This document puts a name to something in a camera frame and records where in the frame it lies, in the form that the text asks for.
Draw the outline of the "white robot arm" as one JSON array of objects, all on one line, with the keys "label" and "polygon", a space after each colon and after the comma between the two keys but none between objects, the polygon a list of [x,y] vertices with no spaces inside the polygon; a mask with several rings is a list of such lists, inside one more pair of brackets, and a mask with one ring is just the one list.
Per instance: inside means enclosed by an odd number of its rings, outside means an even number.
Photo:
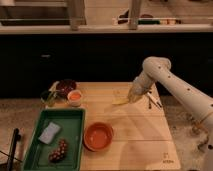
[{"label": "white robot arm", "polygon": [[213,98],[175,76],[171,62],[165,57],[147,57],[142,63],[142,72],[134,79],[128,93],[134,103],[147,94],[155,82],[163,85],[203,126],[208,133],[206,154],[202,171],[213,171]]}]

